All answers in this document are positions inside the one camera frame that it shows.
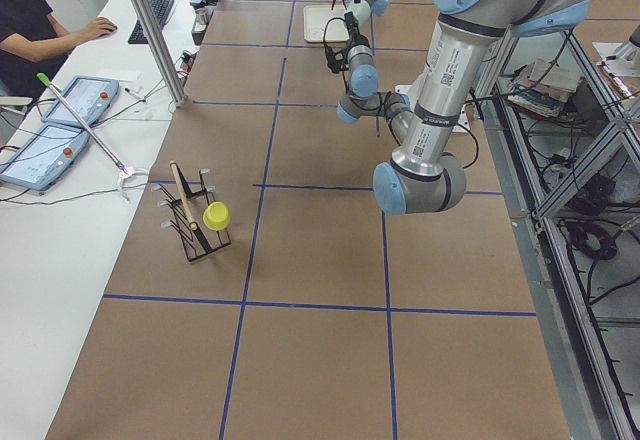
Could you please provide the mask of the pale green cup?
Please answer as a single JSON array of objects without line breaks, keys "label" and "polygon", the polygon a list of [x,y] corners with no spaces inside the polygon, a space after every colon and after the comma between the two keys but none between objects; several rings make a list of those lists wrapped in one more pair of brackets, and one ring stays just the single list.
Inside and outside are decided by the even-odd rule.
[{"label": "pale green cup", "polygon": [[365,0],[359,3],[350,2],[346,7],[346,12],[353,15],[360,28],[362,28],[371,17],[371,7]]}]

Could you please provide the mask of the white bear tray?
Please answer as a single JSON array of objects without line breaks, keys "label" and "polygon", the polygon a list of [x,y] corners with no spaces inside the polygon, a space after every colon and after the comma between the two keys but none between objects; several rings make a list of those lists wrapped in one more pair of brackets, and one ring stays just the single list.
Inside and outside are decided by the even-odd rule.
[{"label": "white bear tray", "polygon": [[306,5],[303,8],[303,38],[307,43],[346,42],[349,38],[343,6]]}]

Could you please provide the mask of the yellow cup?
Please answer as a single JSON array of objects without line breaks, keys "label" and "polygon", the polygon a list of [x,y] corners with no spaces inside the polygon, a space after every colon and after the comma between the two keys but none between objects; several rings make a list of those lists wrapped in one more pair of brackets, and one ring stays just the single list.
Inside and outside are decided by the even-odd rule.
[{"label": "yellow cup", "polygon": [[212,231],[225,230],[231,220],[229,208],[224,202],[212,202],[203,211],[202,220],[204,225]]}]

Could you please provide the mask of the steel cylinder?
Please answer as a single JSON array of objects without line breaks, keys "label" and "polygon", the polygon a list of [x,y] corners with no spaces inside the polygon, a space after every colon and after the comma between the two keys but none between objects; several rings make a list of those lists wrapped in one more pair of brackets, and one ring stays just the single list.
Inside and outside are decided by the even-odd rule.
[{"label": "steel cylinder", "polygon": [[207,27],[207,14],[205,8],[199,8],[195,10],[195,20],[193,31],[202,32]]}]

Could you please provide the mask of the magazine stack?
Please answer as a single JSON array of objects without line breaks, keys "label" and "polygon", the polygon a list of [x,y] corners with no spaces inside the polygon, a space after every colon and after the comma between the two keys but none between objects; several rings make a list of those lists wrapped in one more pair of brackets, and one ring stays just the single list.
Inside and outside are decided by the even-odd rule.
[{"label": "magazine stack", "polygon": [[556,117],[580,82],[579,73],[538,59],[519,70],[509,83],[506,99],[538,116]]}]

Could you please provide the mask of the black marker pen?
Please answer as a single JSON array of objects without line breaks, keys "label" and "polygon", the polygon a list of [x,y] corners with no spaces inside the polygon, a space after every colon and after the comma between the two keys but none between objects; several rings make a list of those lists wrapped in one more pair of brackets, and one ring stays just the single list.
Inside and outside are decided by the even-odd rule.
[{"label": "black marker pen", "polygon": [[136,93],[135,91],[133,91],[131,88],[129,87],[125,87],[124,91],[129,94],[132,98],[134,98],[137,102],[140,103],[146,103],[146,98],[139,95],[138,93]]}]

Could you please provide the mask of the metal rod with green tip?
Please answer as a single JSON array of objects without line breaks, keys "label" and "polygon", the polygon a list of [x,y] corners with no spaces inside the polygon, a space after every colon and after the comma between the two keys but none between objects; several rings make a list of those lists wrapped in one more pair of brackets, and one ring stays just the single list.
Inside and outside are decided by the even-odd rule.
[{"label": "metal rod with green tip", "polygon": [[125,191],[125,181],[130,177],[136,175],[149,175],[149,171],[143,168],[136,168],[126,166],[110,149],[109,147],[97,136],[91,126],[84,120],[84,118],[73,108],[73,106],[63,97],[60,91],[53,85],[51,80],[44,73],[37,73],[36,78],[56,97],[56,99],[69,111],[73,118],[80,124],[80,126],[89,134],[94,142],[102,149],[102,151],[110,158],[110,160],[116,165],[119,170],[117,180],[117,191],[123,196],[123,198],[129,202],[128,193]]}]

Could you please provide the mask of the upper teach pendant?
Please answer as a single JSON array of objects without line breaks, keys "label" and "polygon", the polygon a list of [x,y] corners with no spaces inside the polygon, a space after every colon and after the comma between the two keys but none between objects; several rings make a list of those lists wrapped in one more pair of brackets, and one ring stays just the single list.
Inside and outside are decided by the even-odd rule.
[{"label": "upper teach pendant", "polygon": [[[117,98],[118,93],[118,80],[79,75],[76,75],[61,91],[62,96],[89,125],[102,117],[112,101]],[[42,116],[42,122],[80,127],[76,119],[58,100]]]}]

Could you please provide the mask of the teach pendant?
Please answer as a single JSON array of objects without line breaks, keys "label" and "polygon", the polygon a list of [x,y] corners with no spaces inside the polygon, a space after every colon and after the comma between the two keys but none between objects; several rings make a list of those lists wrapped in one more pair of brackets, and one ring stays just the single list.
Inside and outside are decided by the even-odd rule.
[{"label": "teach pendant", "polygon": [[[62,96],[89,125],[102,117],[112,101],[117,98],[118,93],[118,80],[79,75],[76,75],[61,91]],[[42,122],[80,127],[76,119],[58,100],[42,116]]]},{"label": "teach pendant", "polygon": [[35,191],[47,190],[79,157],[89,134],[79,128],[46,123],[1,166],[1,181]]}]

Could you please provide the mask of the seated person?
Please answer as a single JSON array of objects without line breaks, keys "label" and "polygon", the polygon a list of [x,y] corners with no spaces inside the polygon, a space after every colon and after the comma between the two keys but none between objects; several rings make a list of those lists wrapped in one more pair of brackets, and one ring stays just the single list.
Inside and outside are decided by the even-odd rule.
[{"label": "seated person", "polygon": [[76,47],[116,30],[109,19],[97,17],[70,32],[46,0],[1,0],[1,83],[14,96],[36,100],[44,92],[39,73],[55,76]]}]

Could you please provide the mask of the lower teach pendant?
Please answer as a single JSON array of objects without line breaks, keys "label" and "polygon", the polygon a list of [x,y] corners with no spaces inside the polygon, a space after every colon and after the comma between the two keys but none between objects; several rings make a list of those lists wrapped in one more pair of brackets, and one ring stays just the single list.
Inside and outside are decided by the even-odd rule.
[{"label": "lower teach pendant", "polygon": [[47,190],[79,157],[89,134],[79,128],[46,123],[1,166],[1,181],[35,191]]}]

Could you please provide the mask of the aluminium frame post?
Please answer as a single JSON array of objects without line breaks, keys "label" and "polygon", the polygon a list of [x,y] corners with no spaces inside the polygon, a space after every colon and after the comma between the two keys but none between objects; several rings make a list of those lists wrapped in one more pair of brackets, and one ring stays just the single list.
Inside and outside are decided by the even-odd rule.
[{"label": "aluminium frame post", "polygon": [[152,11],[151,3],[149,0],[130,1],[146,34],[148,46],[173,103],[177,108],[182,107],[187,96],[174,68],[174,62]]}]

